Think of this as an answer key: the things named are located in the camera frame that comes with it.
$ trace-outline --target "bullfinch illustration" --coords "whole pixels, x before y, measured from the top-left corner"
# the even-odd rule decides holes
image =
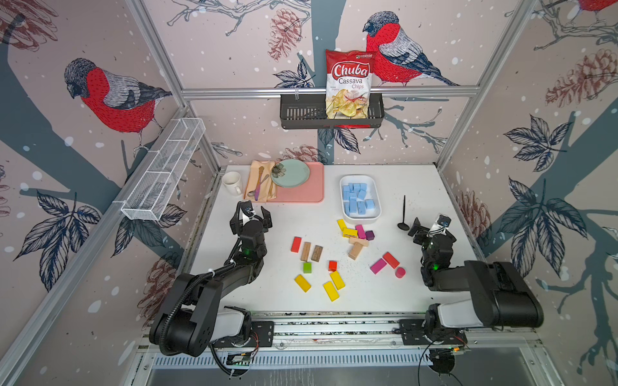
[[[148,86],[132,77],[115,75],[97,67],[88,59],[72,61],[64,71],[64,81],[72,98],[82,101],[107,127],[121,133],[139,133],[140,144],[133,149],[133,156],[142,145],[142,130],[155,120],[157,104],[170,96],[170,91]]]
[[[405,34],[394,12],[371,15],[363,32],[367,32],[367,51],[376,53],[374,73],[382,83],[401,82],[405,86],[411,79],[434,78],[449,86],[457,86],[443,77],[423,54],[423,48]]]

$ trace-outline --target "chips bag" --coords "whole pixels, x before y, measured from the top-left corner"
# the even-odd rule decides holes
[[[330,119],[367,118],[373,52],[326,50],[326,115]]]

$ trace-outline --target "white bowl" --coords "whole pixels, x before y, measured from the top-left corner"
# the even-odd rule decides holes
[[[365,214],[358,213],[350,213],[348,216],[345,214],[345,206],[344,206],[344,186],[349,183],[366,183],[367,184],[367,195],[365,196],[365,200],[372,199],[375,207],[373,209],[367,209]],[[351,174],[345,175],[339,180],[339,196],[341,197],[341,211],[344,214],[345,222],[348,222],[352,225],[365,225],[365,224],[373,224],[378,220],[378,217],[382,214],[382,208],[380,206],[380,198],[378,197],[378,189],[376,188],[376,182],[373,178],[364,174]]]

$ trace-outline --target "white mug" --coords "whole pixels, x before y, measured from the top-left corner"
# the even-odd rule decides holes
[[[228,172],[223,175],[223,186],[232,196],[242,194],[242,181],[238,172]]]

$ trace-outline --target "white table surface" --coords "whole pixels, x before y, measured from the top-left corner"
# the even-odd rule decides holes
[[[227,171],[241,174],[246,184],[249,166],[228,166]],[[356,261],[348,257],[352,245],[341,236],[337,220],[342,218],[339,180],[348,174],[366,174],[376,181],[381,217],[365,230],[373,230],[375,240],[364,248]],[[453,204],[434,166],[419,165],[334,165],[324,167],[324,201],[320,204],[275,204],[264,206],[273,217],[273,227],[265,234],[267,255],[264,267],[253,283],[237,288],[221,300],[221,305],[238,306],[251,311],[367,311],[367,312],[424,312],[433,303],[448,303],[469,299],[469,292],[431,292],[423,284],[420,274],[420,245],[397,228],[401,222],[403,197],[406,195],[406,223],[418,217],[429,227],[439,213],[452,219],[449,230],[457,238],[453,245],[451,267],[461,266],[464,260],[476,259]],[[236,236],[229,221],[236,203],[242,196],[231,196],[221,186],[214,208],[206,225],[191,269],[191,274],[207,272],[223,265],[233,247]],[[259,204],[253,204],[261,215]],[[290,252],[295,236],[324,250],[320,262],[313,262],[313,273],[303,276],[311,284],[304,293],[294,282],[302,274],[300,253]],[[390,266],[377,275],[370,270],[384,253],[390,252],[405,268],[402,279]],[[338,271],[345,282],[339,299],[331,302],[322,287],[330,280],[329,260],[338,262]]]

